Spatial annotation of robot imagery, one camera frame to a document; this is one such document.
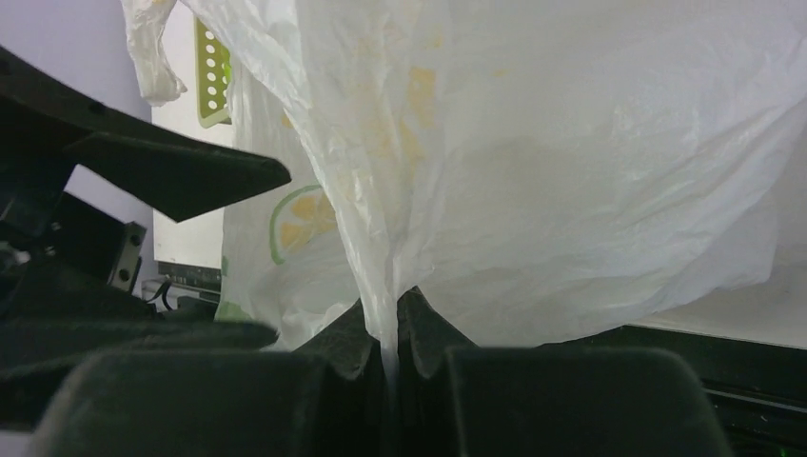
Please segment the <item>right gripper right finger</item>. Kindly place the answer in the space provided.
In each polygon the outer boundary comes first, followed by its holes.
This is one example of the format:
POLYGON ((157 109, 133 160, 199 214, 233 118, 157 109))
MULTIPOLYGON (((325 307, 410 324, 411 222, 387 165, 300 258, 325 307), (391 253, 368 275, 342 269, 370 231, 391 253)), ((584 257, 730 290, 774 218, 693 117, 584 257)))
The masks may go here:
POLYGON ((399 303, 406 456, 728 456, 698 378, 657 348, 481 348, 399 303))

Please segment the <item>white plastic bag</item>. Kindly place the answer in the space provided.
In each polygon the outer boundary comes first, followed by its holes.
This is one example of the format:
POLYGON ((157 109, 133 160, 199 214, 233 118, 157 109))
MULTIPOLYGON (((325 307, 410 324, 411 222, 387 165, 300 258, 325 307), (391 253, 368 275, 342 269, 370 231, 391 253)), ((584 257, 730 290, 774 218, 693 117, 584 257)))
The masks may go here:
POLYGON ((535 347, 764 282, 806 126, 802 1, 191 1, 233 145, 291 182, 226 208, 221 321, 278 348, 356 302, 384 362, 419 288, 535 347))

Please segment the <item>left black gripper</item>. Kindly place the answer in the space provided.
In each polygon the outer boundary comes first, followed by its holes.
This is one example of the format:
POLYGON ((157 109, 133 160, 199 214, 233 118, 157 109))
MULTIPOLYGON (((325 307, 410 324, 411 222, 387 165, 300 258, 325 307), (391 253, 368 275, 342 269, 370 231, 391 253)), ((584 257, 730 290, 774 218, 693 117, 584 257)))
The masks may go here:
MULTIPOLYGON (((1 51, 1 317, 140 320, 146 230, 64 190, 93 171, 176 222, 279 188, 278 160, 194 140, 105 106, 1 51)), ((256 349, 249 322, 13 321, 1 326, 1 428, 34 429, 64 378, 110 350, 256 349)))

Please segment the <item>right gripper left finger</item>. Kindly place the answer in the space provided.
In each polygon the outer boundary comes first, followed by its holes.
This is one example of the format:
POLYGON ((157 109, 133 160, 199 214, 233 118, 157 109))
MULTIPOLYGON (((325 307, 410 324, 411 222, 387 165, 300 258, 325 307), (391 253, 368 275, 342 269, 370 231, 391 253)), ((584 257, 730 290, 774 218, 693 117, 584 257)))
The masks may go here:
POLYGON ((56 391, 29 456, 370 456, 378 342, 354 306, 291 352, 110 350, 56 391))

